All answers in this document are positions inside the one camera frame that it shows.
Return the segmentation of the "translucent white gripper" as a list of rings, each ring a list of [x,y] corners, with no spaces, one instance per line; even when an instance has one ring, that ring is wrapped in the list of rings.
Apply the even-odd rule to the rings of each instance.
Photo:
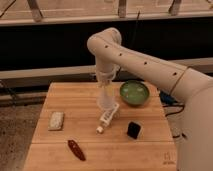
[[[100,117],[100,121],[108,126],[119,109],[119,104],[115,104],[114,88],[112,85],[106,85],[100,88],[97,104],[102,110],[106,110]]]

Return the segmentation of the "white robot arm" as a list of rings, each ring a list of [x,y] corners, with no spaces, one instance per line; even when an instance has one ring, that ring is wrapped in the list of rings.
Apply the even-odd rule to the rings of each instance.
[[[213,77],[125,48],[115,28],[90,36],[87,48],[95,56],[100,84],[109,84],[120,66],[182,102],[177,171],[213,171]]]

